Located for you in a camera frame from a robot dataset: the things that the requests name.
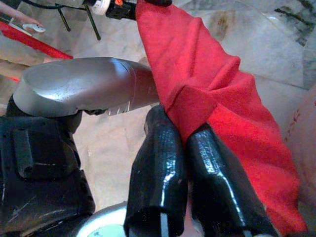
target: white marble tile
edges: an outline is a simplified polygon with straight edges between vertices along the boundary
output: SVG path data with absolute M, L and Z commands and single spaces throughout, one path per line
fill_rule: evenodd
M 263 105 L 272 113 L 286 135 L 289 118 L 307 94 L 306 90 L 256 76 L 256 86 Z
M 117 57 L 139 61 L 146 56 L 136 22 L 130 20 L 107 19 L 98 27 L 101 40 L 97 41 L 94 31 L 86 26 L 74 48 L 78 57 Z
M 97 210 L 127 200 L 132 163 L 150 107 L 109 117 L 83 115 L 74 135 Z
M 227 53 L 241 58 L 241 70 L 303 87 L 304 48 L 287 37 L 263 14 L 244 11 L 191 11 L 202 16 Z

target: red fabric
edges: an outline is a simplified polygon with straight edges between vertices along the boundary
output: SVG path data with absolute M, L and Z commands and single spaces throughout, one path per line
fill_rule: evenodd
M 43 43 L 36 38 L 28 36 L 27 34 L 1 21 L 0 31 L 2 31 L 4 36 L 12 40 L 20 41 L 21 43 L 26 44 L 27 46 L 32 47 L 34 49 L 37 49 L 53 58 L 73 59 L 73 56 L 70 56 L 46 43 Z
M 289 149 L 252 75 L 238 70 L 200 18 L 138 0 L 136 19 L 160 101 L 185 142 L 208 122 L 240 161 L 283 234 L 306 230 Z

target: black cable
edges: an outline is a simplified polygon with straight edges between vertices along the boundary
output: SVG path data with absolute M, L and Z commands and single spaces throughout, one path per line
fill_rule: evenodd
M 21 0 L 29 5 L 32 5 L 32 6 L 35 6 L 35 7 L 39 7 L 39 8 L 43 8 L 43 9 L 61 9 L 63 8 L 64 6 L 63 5 L 57 5 L 57 6 L 45 6 L 45 5 L 41 5 L 41 4 L 38 4 L 38 3 L 35 3 L 35 2 L 32 2 L 30 0 Z

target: white plastic part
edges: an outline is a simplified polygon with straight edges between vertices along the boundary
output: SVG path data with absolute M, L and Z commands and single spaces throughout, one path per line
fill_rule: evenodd
M 110 2 L 111 0 L 97 0 L 95 5 L 91 8 L 92 12 L 96 15 L 105 15 L 110 6 Z
M 39 26 L 37 24 L 23 24 L 23 29 L 27 31 L 27 28 L 31 28 L 35 30 L 37 33 L 43 33 L 46 31 L 46 29 L 42 26 Z

